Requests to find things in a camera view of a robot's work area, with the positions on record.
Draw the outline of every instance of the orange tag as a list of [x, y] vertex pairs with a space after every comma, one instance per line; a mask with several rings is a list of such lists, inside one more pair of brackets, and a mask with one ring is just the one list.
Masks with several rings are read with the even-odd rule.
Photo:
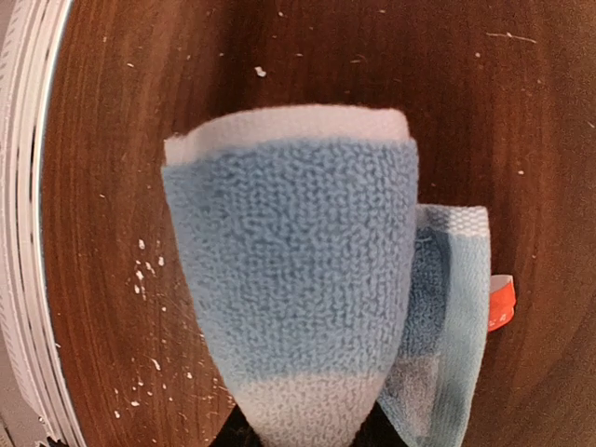
[[515, 303], [513, 277], [510, 275], [492, 275], [488, 332], [496, 331], [513, 319]]

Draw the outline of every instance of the black object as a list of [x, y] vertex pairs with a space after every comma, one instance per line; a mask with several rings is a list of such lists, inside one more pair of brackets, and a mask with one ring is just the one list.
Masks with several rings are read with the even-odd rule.
[[68, 447], [68, 445], [64, 444], [61, 440], [47, 438], [47, 447]]
[[[262, 447], [259, 437], [236, 406], [210, 447]], [[352, 447], [407, 447], [377, 403], [362, 424]]]

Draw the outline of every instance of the dark brown wood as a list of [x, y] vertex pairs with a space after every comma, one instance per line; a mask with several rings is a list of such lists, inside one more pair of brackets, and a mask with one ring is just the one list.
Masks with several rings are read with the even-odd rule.
[[591, 0], [74, 2], [42, 199], [52, 319], [88, 445], [214, 439], [231, 404], [177, 261], [163, 139], [306, 102], [402, 109], [421, 201], [489, 208], [494, 271], [515, 276], [519, 305], [489, 335], [466, 445], [596, 445], [594, 17]]

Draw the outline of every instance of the folded sock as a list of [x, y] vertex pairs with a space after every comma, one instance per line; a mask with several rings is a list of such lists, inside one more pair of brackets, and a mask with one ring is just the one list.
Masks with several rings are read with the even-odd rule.
[[419, 205], [408, 316], [379, 397], [410, 447], [458, 447], [487, 333], [486, 209]]
[[381, 389], [410, 447], [461, 443], [488, 318], [486, 212], [415, 206], [403, 114], [244, 112], [166, 141], [166, 159], [199, 325], [265, 445], [347, 446]]
[[199, 325], [265, 445], [347, 446], [400, 346], [417, 153], [394, 110], [230, 115], [166, 144]]

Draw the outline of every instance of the white stripe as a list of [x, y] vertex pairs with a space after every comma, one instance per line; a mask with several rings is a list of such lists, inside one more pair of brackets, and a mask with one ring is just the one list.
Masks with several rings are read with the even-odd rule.
[[347, 137], [408, 141], [405, 115], [394, 109], [298, 105], [240, 112], [214, 119], [165, 141], [166, 164], [192, 163], [226, 147], [252, 147], [281, 139]]
[[430, 227], [454, 236], [490, 236], [488, 212], [484, 207], [416, 205], [416, 226]]
[[233, 394], [267, 447], [347, 447], [384, 380], [381, 374], [301, 374], [252, 383]]

